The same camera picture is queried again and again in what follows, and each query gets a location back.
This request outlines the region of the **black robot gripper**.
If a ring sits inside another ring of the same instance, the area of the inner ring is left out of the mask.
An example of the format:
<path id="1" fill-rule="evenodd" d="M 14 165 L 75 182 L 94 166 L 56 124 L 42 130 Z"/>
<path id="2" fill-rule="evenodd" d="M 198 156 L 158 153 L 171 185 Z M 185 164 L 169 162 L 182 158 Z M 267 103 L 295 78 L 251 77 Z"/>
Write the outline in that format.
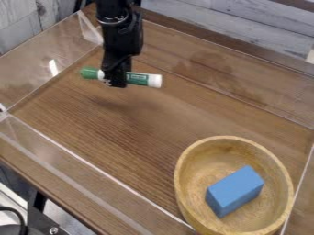
<path id="1" fill-rule="evenodd" d="M 142 53 L 143 23 L 140 12 L 126 12 L 118 18 L 98 15 L 103 33 L 102 71 L 110 87 L 127 87 L 127 72 L 131 71 L 131 57 Z"/>

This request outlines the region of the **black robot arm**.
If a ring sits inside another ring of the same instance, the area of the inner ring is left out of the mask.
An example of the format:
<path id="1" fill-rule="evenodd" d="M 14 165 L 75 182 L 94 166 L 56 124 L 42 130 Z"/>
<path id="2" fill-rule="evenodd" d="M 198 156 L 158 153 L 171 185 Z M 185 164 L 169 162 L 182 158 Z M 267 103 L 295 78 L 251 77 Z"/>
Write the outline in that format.
<path id="1" fill-rule="evenodd" d="M 132 57 L 142 53 L 142 13 L 132 8 L 140 3 L 142 0 L 96 0 L 104 50 L 100 70 L 104 83 L 111 87 L 127 87 Z"/>

